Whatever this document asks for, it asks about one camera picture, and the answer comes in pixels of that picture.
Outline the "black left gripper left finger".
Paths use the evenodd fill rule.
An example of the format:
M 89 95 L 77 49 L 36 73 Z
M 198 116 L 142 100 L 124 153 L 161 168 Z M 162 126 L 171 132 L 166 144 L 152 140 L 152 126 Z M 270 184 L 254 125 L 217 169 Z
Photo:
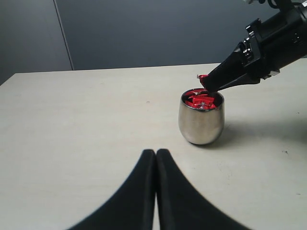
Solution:
M 71 230 L 151 230 L 156 192 L 156 155 L 142 151 L 120 188 Z

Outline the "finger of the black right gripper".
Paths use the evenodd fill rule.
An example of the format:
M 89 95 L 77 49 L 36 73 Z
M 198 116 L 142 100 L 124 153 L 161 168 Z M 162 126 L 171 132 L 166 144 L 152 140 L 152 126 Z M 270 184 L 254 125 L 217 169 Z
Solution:
M 260 78 L 254 77 L 249 73 L 235 76 L 231 74 L 215 74 L 214 79 L 218 83 L 216 91 L 224 90 L 234 86 L 259 84 Z
M 203 87 L 208 92 L 217 92 L 228 88 L 229 84 L 246 73 L 242 63 L 244 60 L 241 48 L 236 47 L 219 66 L 202 79 Z

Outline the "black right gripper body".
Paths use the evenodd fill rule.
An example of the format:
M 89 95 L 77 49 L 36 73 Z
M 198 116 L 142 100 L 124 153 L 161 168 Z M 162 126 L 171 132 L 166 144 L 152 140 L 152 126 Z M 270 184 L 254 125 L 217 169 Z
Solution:
M 256 19 L 246 27 L 244 70 L 266 79 L 307 54 L 307 2 L 269 0 L 278 13 L 262 22 Z

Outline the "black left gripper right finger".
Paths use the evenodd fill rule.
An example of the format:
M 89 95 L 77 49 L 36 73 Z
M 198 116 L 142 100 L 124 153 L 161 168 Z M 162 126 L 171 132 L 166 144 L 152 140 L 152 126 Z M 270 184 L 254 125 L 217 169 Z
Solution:
M 244 228 L 244 225 L 220 211 L 192 186 L 169 150 L 159 149 L 156 162 L 160 229 L 242 230 Z

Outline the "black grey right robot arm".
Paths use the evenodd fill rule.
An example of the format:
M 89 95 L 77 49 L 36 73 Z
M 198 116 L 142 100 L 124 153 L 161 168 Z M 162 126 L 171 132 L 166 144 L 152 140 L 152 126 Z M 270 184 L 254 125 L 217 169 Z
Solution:
M 285 66 L 307 54 L 307 3 L 270 0 L 279 12 L 246 27 L 248 37 L 207 76 L 199 77 L 208 92 L 258 84 L 280 73 Z

